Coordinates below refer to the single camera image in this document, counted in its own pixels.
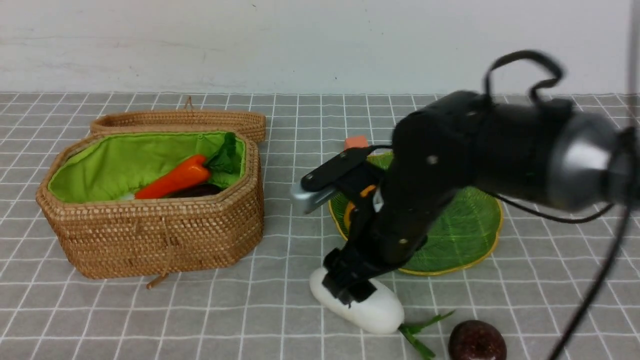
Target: basket string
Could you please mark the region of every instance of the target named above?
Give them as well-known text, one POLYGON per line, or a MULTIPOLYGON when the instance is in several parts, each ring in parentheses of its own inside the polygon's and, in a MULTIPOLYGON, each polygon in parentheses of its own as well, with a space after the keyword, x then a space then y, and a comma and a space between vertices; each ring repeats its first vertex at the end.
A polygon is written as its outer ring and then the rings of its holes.
POLYGON ((164 269, 160 273, 160 275, 158 275, 155 279, 151 280, 147 284, 147 289, 151 289, 154 286, 157 286, 159 283, 165 280, 167 276, 169 276, 169 267, 171 265, 171 262, 173 261, 173 255, 174 255, 173 246, 171 245, 171 238, 169 237, 169 229, 167 229, 166 221, 164 217, 162 217, 162 225, 164 227, 164 242, 166 243, 166 246, 167 246, 166 262, 164 264, 164 269))
POLYGON ((184 102, 184 109, 186 110, 188 106, 189 106, 189 109, 193 111, 193 103, 191 102, 191 95, 189 95, 189 97, 187 98, 187 101, 184 102))

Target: white radish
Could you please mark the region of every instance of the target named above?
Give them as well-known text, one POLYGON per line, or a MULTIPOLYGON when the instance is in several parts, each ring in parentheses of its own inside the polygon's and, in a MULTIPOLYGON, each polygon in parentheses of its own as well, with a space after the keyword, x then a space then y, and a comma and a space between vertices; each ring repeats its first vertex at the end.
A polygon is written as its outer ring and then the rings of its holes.
POLYGON ((325 267, 311 274, 309 285, 311 292, 320 304, 371 334, 386 335, 398 330, 404 322, 404 308, 396 294, 376 279, 369 280, 376 291, 363 302, 352 302, 351 307, 344 305, 323 285, 327 274, 325 267))

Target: eggplant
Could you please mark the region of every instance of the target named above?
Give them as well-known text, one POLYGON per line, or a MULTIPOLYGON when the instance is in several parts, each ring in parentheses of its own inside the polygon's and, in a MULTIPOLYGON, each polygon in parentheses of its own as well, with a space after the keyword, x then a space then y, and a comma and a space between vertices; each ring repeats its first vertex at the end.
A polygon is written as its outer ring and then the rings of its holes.
POLYGON ((506 360, 507 345, 498 329, 480 320, 455 326, 449 337, 451 360, 506 360))
POLYGON ((184 190, 180 190, 178 192, 172 193, 168 196, 168 198, 174 199, 177 197, 202 197, 202 196, 210 196, 216 195, 220 193, 222 189, 219 186, 202 183, 196 186, 192 186, 191 188, 186 188, 184 190))

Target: green fabric lining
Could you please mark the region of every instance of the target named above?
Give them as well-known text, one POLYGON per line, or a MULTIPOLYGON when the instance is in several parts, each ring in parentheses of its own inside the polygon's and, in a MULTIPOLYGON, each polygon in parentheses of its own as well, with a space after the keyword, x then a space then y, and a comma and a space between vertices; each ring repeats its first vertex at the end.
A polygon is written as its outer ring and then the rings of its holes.
MULTIPOLYGON (((84 203, 117 200, 169 173, 195 154, 210 158, 226 132, 133 133, 104 137, 74 155, 53 175, 49 191, 60 201, 84 203)), ((244 175, 246 149, 236 138, 231 174, 215 172, 209 182, 224 189, 244 175)))

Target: white wall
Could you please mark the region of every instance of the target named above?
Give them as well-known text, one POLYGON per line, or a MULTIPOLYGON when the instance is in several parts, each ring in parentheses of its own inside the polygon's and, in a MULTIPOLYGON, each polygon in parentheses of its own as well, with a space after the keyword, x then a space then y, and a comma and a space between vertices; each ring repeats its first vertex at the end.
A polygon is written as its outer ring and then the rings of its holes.
MULTIPOLYGON (((629 0, 0 0, 0 91, 446 93, 542 49, 624 92, 629 0)), ((514 65, 498 92, 542 73, 514 65)))

